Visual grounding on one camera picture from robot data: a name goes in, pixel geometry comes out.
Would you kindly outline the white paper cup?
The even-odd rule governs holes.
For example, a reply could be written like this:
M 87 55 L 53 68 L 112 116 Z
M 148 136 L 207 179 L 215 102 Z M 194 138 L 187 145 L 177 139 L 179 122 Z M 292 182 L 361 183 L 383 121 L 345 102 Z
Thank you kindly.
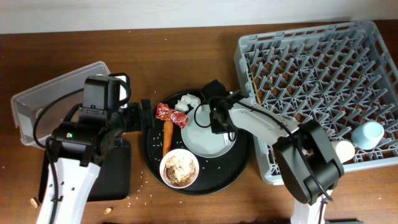
M 332 141 L 331 144 L 341 163 L 347 162 L 354 157 L 355 148 L 350 141 Z

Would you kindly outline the pink bowl with food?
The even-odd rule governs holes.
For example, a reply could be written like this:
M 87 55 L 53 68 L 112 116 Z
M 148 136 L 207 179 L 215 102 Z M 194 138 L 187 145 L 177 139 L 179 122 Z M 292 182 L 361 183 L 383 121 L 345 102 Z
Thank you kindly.
M 163 182 L 173 189 L 184 189 L 196 181 L 200 171 L 198 159 L 186 149 L 166 153 L 159 166 Z

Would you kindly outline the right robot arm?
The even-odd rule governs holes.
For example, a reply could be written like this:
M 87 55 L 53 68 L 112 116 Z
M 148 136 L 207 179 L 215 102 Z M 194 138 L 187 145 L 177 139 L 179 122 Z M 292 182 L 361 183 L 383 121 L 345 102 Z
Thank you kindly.
M 241 91 L 228 92 L 218 80 L 205 85 L 201 95 L 210 107 L 213 133 L 243 129 L 272 147 L 284 185 L 295 199 L 290 222 L 324 223 L 331 192 L 345 172 L 322 126 L 313 119 L 285 119 Z

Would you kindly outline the peanut on table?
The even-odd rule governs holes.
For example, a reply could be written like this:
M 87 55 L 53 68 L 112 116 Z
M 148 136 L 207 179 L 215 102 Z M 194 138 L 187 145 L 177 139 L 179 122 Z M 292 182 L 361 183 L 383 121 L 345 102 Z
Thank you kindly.
M 31 198 L 31 199 L 30 199 L 30 203 L 32 204 L 32 206 L 33 206 L 34 208 L 37 208 L 37 207 L 39 206 L 39 204 L 37 203 L 37 201 L 36 201 L 35 198 Z
M 111 211 L 112 211 L 112 208 L 106 208 L 105 210 L 104 210 L 104 214 L 109 214 L 109 213 L 111 213 Z

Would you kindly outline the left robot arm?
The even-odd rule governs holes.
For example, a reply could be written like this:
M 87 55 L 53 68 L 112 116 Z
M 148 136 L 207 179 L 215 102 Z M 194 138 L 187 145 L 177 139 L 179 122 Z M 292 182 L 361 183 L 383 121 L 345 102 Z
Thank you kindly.
M 122 146 L 123 133 L 154 126 L 150 100 L 131 103 L 126 73 L 91 75 L 83 101 L 72 107 L 43 145 L 49 162 L 37 223 L 80 223 L 106 155 Z

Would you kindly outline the grey dishwasher rack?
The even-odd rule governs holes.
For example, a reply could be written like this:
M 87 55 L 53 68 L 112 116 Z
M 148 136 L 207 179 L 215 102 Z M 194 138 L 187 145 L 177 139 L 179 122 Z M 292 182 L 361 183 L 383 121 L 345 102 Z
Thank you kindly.
M 379 144 L 356 149 L 347 172 L 397 164 L 397 67 L 371 21 L 241 37 L 234 64 L 243 92 L 299 122 L 318 121 L 332 141 L 349 140 L 368 121 L 384 128 Z

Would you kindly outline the crumpled white tissue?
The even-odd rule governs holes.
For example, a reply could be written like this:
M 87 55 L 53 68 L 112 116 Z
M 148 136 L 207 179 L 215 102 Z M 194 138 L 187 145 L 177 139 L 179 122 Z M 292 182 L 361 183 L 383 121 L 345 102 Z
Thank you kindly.
M 191 94 L 186 94 L 181 97 L 180 100 L 177 101 L 177 104 L 175 105 L 174 109 L 186 113 L 189 111 L 189 107 L 191 106 L 193 109 L 197 108 L 201 103 L 201 100 L 199 97 L 191 95 Z

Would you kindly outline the peanut on table left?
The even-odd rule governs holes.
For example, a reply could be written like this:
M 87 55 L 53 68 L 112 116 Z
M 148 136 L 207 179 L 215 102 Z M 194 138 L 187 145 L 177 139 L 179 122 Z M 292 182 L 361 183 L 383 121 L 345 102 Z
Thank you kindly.
M 39 204 L 37 203 L 37 201 L 36 201 L 35 198 L 31 198 L 31 199 L 30 199 L 30 203 L 32 204 L 32 206 L 33 206 L 34 208 L 37 208 L 37 207 L 39 206 Z

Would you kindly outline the wooden chopstick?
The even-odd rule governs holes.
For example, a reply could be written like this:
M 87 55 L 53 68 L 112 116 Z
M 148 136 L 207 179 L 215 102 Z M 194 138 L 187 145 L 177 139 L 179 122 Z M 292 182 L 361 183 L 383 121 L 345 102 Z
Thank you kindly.
M 260 99 L 260 97 L 259 97 L 258 89 L 257 89 L 256 82 L 255 82 L 255 78 L 254 78 L 254 75 L 253 75 L 253 74 L 251 74 L 251 78 L 252 78 L 252 83 L 253 83 L 253 87 L 254 87 L 254 92 L 255 92 L 255 95 L 256 95 L 257 103 L 258 103 L 259 105 L 261 105 L 261 99 Z

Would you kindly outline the clear plastic bin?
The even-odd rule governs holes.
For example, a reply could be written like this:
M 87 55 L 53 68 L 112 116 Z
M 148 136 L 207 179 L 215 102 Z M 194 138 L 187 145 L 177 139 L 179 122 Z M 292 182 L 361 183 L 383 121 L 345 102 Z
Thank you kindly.
M 83 88 L 88 76 L 109 74 L 107 65 L 99 61 L 14 95 L 11 98 L 12 115 L 16 127 L 19 128 L 21 142 L 26 146 L 37 147 L 33 139 L 33 127 L 42 110 L 61 96 Z M 44 143 L 45 138 L 62 122 L 67 111 L 73 105 L 82 102 L 82 98 L 83 93 L 77 93 L 58 102 L 45 113 L 37 127 L 37 138 L 41 143 Z

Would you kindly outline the pale blue plate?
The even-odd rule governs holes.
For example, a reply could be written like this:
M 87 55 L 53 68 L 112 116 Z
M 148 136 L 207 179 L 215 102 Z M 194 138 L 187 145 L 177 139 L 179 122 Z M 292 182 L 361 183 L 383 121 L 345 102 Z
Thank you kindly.
M 183 143 L 194 154 L 205 157 L 214 158 L 226 154 L 232 146 L 226 146 L 224 143 L 223 134 L 214 134 L 211 128 L 201 128 L 194 120 L 194 112 L 192 109 L 188 112 L 188 123 L 181 130 Z

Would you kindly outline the orange carrot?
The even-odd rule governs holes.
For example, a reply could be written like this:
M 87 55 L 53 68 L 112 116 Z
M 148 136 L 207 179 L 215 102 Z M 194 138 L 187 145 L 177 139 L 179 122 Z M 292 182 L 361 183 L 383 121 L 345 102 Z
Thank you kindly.
M 163 156 L 165 156 L 170 151 L 173 131 L 174 131 L 173 122 L 166 121 L 164 123 Z

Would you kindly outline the peanut on table front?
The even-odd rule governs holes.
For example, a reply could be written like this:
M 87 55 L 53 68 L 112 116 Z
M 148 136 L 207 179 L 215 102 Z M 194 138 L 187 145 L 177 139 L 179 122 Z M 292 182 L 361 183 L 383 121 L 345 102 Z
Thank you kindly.
M 112 211 L 112 208 L 106 208 L 105 210 L 104 210 L 104 214 L 109 214 L 109 213 L 111 213 L 111 211 Z

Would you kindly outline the round black serving tray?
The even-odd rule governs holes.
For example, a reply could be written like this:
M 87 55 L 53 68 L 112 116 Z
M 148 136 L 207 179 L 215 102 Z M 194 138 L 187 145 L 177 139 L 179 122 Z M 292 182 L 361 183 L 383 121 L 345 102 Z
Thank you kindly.
M 193 89 L 176 93 L 165 98 L 161 103 L 167 104 L 169 108 L 174 109 L 177 101 L 186 94 L 197 96 L 203 102 L 200 91 Z M 244 130 L 237 130 L 235 144 L 226 154 L 214 158 L 205 158 L 195 154 L 200 166 L 196 181 L 187 188 L 173 189 L 163 182 L 159 172 L 160 162 L 163 158 L 163 127 L 164 121 L 155 118 L 154 127 L 144 131 L 142 150 L 144 160 L 154 177 L 161 184 L 172 190 L 189 195 L 205 195 L 217 192 L 232 184 L 248 163 L 250 154 L 249 141 L 252 140 L 252 137 Z M 171 144 L 171 150 L 173 149 L 190 151 L 183 143 L 180 127 L 176 125 L 174 125 Z

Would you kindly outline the black rectangular tray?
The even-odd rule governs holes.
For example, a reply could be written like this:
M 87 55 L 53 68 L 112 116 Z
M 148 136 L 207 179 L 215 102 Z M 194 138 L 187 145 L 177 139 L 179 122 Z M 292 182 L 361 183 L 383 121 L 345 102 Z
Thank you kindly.
M 77 152 L 78 156 L 85 150 L 85 145 L 63 143 L 66 152 Z M 44 155 L 40 187 L 39 202 L 42 203 L 48 178 L 48 160 Z M 91 188 L 87 202 L 121 200 L 128 196 L 131 178 L 131 145 L 123 140 L 120 147 L 110 150 L 103 160 L 99 176 Z

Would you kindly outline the white plastic fork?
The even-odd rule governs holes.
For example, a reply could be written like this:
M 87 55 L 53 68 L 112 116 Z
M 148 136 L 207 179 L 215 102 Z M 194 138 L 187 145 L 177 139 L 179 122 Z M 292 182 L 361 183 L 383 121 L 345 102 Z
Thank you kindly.
M 224 143 L 226 146 L 232 146 L 234 143 L 234 133 L 223 133 Z

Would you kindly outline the light blue cup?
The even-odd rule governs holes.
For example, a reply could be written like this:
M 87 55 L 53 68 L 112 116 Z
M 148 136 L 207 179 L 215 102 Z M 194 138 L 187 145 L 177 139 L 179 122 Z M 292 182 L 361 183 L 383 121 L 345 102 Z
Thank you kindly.
M 376 121 L 368 121 L 357 127 L 351 135 L 351 140 L 360 149 L 374 149 L 384 135 L 384 128 Z

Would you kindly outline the red snack wrapper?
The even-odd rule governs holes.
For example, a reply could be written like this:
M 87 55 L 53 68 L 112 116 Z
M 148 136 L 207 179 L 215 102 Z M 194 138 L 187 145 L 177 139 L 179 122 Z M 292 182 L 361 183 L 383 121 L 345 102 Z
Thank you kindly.
M 181 129 L 183 129 L 188 123 L 188 117 L 182 112 L 169 108 L 167 104 L 159 103 L 156 108 L 157 119 L 162 121 L 171 121 Z

